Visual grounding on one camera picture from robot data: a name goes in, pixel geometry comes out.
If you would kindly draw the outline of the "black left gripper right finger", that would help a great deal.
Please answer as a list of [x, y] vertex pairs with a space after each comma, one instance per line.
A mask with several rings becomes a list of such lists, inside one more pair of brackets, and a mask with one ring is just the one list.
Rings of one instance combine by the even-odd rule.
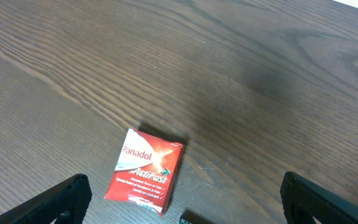
[[358, 224], [358, 206], [295, 172], [286, 172], [280, 187], [289, 224]]

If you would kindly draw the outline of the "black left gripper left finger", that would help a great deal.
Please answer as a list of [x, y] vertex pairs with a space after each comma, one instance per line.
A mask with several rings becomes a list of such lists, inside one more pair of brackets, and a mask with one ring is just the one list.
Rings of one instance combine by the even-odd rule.
[[0, 215], [0, 224], [82, 223], [92, 198], [88, 176], [76, 174]]

